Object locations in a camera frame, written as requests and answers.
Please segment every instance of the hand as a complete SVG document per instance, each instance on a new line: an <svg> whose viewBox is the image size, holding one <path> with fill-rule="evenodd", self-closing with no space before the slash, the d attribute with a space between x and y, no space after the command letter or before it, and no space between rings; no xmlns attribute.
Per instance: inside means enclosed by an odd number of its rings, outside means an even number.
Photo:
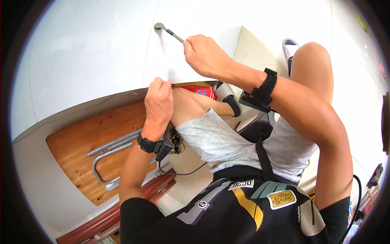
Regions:
<svg viewBox="0 0 390 244"><path fill-rule="evenodd" d="M172 81L156 77L150 84L145 97L146 121L141 135L151 141L158 141L173 113Z"/></svg>
<svg viewBox="0 0 390 244"><path fill-rule="evenodd" d="M235 63L211 37L190 36L183 46L187 63L204 77L220 80Z"/></svg>

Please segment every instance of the black cable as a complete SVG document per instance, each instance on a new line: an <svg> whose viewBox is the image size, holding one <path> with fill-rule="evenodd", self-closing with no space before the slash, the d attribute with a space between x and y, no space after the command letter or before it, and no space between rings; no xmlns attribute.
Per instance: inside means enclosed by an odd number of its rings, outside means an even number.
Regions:
<svg viewBox="0 0 390 244"><path fill-rule="evenodd" d="M360 199L362 198L362 184L360 183L359 177L357 177L356 175L353 175L353 178L355 178L355 179L358 181L358 185L359 185L359 198L358 198L358 204L356 204L356 213L355 213L354 217L351 219L351 223L349 224L348 229L345 231L344 236L341 238L339 244L342 244L342 243L343 243L345 237L347 236L349 230L350 230L351 227L352 227L353 222L354 222L354 221L357 219L357 217L358 217L358 211L359 211L359 207L360 207Z"/></svg>
<svg viewBox="0 0 390 244"><path fill-rule="evenodd" d="M198 169L200 169L201 167L203 167L207 162L205 162L204 164L202 164L199 168L197 168L196 170L192 171L191 173L188 173L188 174L172 174L172 173L168 173L168 172L165 172L161 169L161 162L158 162L158 167L160 169L161 172L165 173L165 174L168 174L168 175L190 175L190 174L193 174L195 173Z"/></svg>

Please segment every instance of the person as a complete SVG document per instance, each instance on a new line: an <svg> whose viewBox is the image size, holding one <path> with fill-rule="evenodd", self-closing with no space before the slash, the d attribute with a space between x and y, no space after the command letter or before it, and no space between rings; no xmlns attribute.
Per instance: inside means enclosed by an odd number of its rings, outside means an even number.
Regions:
<svg viewBox="0 0 390 244"><path fill-rule="evenodd" d="M230 58L210 37L183 43L187 63L200 75L251 93L267 73ZM317 43L296 50L291 79L277 77L269 106L281 117L260 145L233 131L219 115L231 106L155 78L145 97L142 138L158 141L169 121L211 166L213 182L166 217L143 199L141 184L152 153L134 145L119 184L121 243L338 243L347 229L352 158L343 123L331 106L333 74ZM313 203L297 187L308 159L320 157ZM272 167L265 173L263 161Z"/></svg>

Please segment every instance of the gray shorts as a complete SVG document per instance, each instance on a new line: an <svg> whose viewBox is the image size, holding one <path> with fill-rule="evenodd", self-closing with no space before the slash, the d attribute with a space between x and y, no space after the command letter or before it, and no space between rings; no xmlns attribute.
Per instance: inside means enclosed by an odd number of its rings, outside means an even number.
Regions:
<svg viewBox="0 0 390 244"><path fill-rule="evenodd" d="M211 173L234 165L261 169L255 143L245 140L211 108L206 110L206 114L179 125L176 130L201 160L208 162ZM274 174L292 182L300 180L299 175L318 148L282 117L276 122L270 137L263 142L263 147Z"/></svg>

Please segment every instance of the wrench head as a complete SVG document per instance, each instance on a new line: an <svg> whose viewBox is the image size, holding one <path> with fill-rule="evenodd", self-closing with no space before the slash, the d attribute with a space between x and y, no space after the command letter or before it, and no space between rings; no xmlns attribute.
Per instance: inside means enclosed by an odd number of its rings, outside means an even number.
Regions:
<svg viewBox="0 0 390 244"><path fill-rule="evenodd" d="M156 23L156 24L154 25L154 28L155 28L156 30L159 30L159 29L164 28L164 25L163 25L162 23Z"/></svg>

